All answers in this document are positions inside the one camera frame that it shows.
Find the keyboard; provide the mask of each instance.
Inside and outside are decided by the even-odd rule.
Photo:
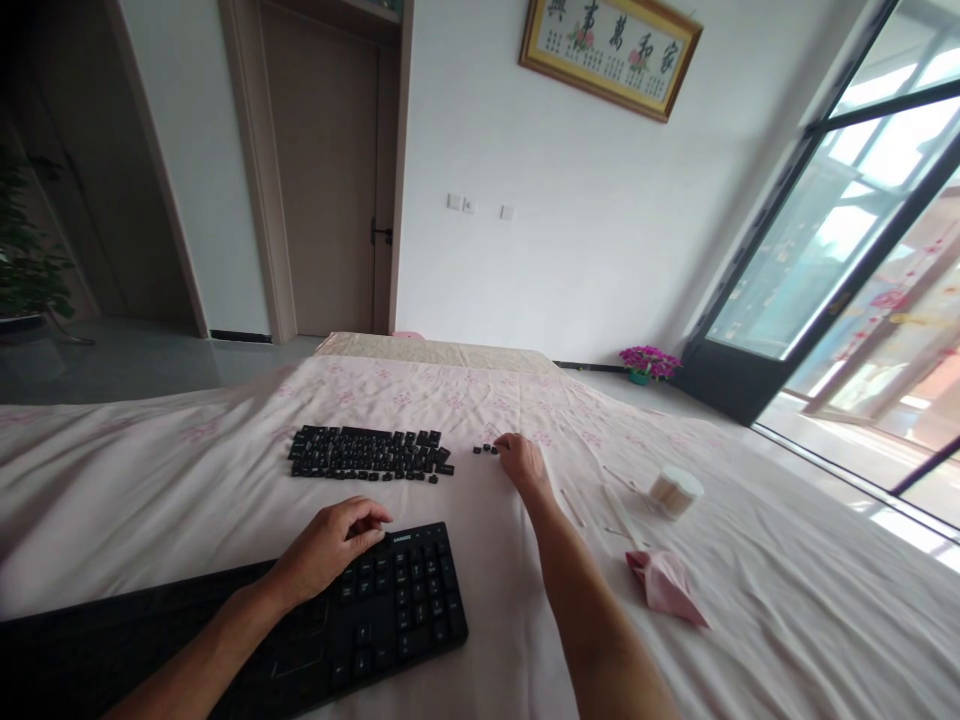
[[[288,460],[293,477],[331,480],[426,480],[453,475],[450,451],[437,430],[403,432],[304,425],[293,437]]]
[[[248,565],[0,624],[4,706],[96,718],[186,645]],[[443,523],[388,533],[273,629],[213,718],[290,718],[463,645],[468,636]]]

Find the bed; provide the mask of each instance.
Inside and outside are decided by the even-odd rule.
[[[276,557],[318,508],[362,493],[398,528],[447,523],[470,640],[314,716],[575,718],[529,520],[496,458],[471,452],[519,431],[543,448],[684,717],[957,716],[960,576],[726,430],[615,402],[536,355],[339,334],[238,387],[2,407],[0,617]],[[456,475],[289,477],[305,423],[442,430]],[[666,463],[706,491],[676,523],[616,477],[645,489]],[[629,541],[605,529],[617,520],[603,483],[683,558],[712,630],[646,609]]]

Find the framed calligraphy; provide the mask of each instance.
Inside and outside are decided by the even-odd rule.
[[[658,0],[530,0],[520,64],[667,122],[702,32]]]

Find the hand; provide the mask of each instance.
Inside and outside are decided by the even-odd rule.
[[[517,433],[501,435],[493,444],[500,451],[500,464],[524,502],[531,493],[545,493],[552,497],[539,445]]]
[[[347,565],[383,539],[393,522],[382,505],[352,497],[323,508],[260,581],[285,611],[323,592]]]

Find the pink cloth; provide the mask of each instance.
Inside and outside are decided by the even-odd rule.
[[[643,583],[651,610],[675,615],[697,627],[710,627],[691,597],[687,569],[672,552],[628,552],[627,565]]]

